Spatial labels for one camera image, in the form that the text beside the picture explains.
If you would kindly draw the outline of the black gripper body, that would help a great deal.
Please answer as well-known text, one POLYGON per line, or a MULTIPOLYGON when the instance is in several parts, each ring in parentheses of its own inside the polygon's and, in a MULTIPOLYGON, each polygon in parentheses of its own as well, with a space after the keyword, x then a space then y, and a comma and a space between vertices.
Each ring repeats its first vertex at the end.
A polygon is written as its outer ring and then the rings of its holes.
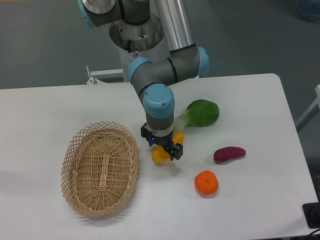
POLYGON ((154 129, 150 126, 146 127, 146 140, 149 146, 156 145, 168 145, 173 139, 174 127, 170 126, 166 129, 154 129))

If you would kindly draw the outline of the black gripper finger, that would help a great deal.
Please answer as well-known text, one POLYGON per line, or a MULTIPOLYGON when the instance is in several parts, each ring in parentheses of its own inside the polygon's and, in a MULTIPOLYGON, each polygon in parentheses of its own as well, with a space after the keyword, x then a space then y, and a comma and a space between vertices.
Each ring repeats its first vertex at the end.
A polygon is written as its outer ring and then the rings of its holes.
POLYGON ((152 131, 149 130, 147 123, 144 123, 144 125, 140 128, 140 134, 142 138, 146 139, 150 147, 154 144, 154 136, 152 131))
POLYGON ((171 141, 170 143, 163 145, 162 148, 169 154, 169 159, 171 161, 174 159, 179 160, 183 155, 183 145, 181 143, 174 143, 171 141))

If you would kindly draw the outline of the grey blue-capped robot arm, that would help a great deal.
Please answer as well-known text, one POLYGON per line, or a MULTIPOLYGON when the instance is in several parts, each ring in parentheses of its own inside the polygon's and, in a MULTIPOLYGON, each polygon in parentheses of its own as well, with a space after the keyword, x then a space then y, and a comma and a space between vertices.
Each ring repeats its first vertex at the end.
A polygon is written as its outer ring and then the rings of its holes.
POLYGON ((146 123, 141 136, 161 146, 171 159, 183 155, 174 143, 175 98, 171 85, 205 74, 206 50, 197 46, 183 0, 158 0, 158 15, 148 0, 80 0, 78 7, 90 27, 110 24, 109 35, 130 61, 123 73, 143 106, 146 123))

